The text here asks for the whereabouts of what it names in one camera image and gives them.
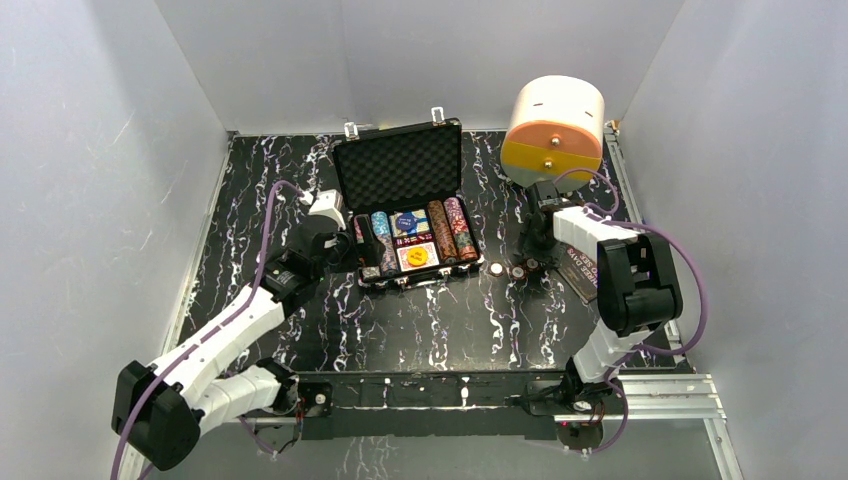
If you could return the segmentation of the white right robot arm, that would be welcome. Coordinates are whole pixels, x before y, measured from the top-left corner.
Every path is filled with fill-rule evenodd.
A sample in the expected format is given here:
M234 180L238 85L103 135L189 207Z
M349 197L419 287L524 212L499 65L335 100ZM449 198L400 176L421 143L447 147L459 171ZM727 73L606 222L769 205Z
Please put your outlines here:
M667 240L614 226L561 194L553 182L528 190L529 213L519 252L542 269L562 265L569 249L596 268L600 318L588 340L567 361L562 379L527 388L528 402L552 400L577 414L590 413L612 389L618 369L654 331L683 308Z

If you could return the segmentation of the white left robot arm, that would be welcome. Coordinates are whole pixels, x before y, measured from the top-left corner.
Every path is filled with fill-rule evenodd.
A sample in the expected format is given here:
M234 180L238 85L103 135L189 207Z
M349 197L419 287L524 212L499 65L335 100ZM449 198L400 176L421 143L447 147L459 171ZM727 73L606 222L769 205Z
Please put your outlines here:
M132 361L119 373L111 418L120 437L113 478L127 447L165 471L229 420L255 410L303 416L312 402L301 392L299 375L272 358L223 374L250 344L309 303L326 273L377 266L387 248L369 215L342 226L310 213L275 255L269 252L270 232L266 220L255 274L230 305L174 349L149 364Z

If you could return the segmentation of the red playing card deck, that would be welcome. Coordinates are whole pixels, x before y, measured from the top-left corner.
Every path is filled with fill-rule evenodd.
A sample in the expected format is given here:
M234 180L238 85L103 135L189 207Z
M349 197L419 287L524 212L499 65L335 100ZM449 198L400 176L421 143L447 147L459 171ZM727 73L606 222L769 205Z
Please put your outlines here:
M440 264L434 242L401 247L397 250L397 259L402 272L434 267Z

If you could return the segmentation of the yellow big blind button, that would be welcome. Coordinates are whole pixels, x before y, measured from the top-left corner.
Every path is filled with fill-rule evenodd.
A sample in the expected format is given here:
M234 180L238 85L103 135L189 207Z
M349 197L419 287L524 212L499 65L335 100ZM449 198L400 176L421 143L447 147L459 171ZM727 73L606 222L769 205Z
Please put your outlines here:
M423 247L410 248L406 252L406 260L411 267L421 267L428 263L429 253Z

